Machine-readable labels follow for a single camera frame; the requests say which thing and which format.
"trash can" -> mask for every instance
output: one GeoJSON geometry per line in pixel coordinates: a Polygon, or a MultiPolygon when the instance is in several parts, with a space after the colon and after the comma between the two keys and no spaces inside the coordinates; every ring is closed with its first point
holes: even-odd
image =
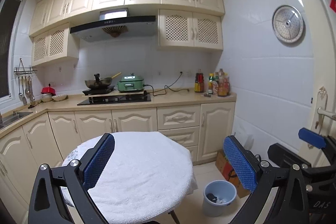
{"type": "Polygon", "coordinates": [[[203,191],[203,213],[206,216],[216,217],[220,216],[224,210],[225,206],[232,203],[236,198],[237,190],[235,186],[226,180],[215,180],[210,182],[205,186],[203,191]],[[212,193],[222,203],[214,203],[207,198],[207,194],[212,193]]]}

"cardboard box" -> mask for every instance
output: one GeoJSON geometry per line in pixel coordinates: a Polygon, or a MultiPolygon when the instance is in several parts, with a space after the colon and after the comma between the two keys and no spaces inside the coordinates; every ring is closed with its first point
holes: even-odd
{"type": "Polygon", "coordinates": [[[226,158],[223,150],[219,150],[217,153],[216,167],[223,177],[236,187],[239,198],[243,198],[251,193],[242,186],[238,176],[236,175],[236,172],[226,158]]]}

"range hood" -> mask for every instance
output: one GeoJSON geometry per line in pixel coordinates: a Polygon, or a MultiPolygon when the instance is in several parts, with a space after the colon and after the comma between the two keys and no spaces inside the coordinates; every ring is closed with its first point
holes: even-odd
{"type": "Polygon", "coordinates": [[[87,42],[147,37],[155,34],[156,16],[130,17],[127,15],[128,10],[125,8],[101,12],[99,21],[72,27],[70,33],[87,42]]]}

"bowl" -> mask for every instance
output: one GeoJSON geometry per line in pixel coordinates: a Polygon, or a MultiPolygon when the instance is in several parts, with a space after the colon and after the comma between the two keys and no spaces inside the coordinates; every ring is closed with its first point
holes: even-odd
{"type": "Polygon", "coordinates": [[[62,94],[62,95],[55,95],[52,97],[54,101],[63,101],[68,95],[62,94]]]}

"sink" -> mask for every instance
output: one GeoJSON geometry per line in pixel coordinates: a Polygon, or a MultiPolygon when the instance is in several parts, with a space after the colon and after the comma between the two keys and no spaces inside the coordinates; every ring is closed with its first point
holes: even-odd
{"type": "Polygon", "coordinates": [[[0,129],[16,122],[17,120],[20,120],[21,118],[31,114],[32,112],[16,112],[14,111],[13,114],[2,118],[2,120],[0,120],[0,129]]]}

